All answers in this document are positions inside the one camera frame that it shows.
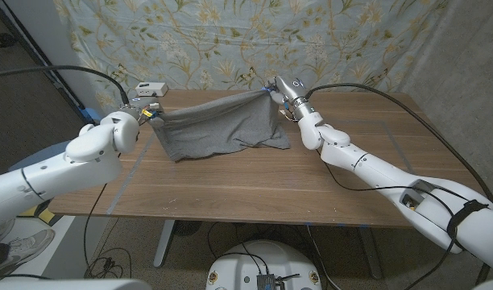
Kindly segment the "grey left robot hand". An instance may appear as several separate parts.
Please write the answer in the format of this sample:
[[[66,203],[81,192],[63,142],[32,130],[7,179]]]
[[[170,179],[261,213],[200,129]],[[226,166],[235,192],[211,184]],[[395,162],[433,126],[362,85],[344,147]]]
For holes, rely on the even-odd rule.
[[[165,124],[165,121],[161,118],[161,114],[164,111],[158,102],[148,102],[146,105],[123,105],[120,110],[134,117],[139,126],[149,124],[153,128],[160,128]]]

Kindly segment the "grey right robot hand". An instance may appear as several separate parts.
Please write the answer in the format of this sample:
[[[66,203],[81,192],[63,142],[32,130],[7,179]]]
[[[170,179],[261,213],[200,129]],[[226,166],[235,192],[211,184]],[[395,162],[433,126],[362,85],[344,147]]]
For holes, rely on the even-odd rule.
[[[272,101],[284,107],[285,113],[294,122],[316,112],[306,97],[308,90],[298,78],[276,76],[264,89],[269,92]]]

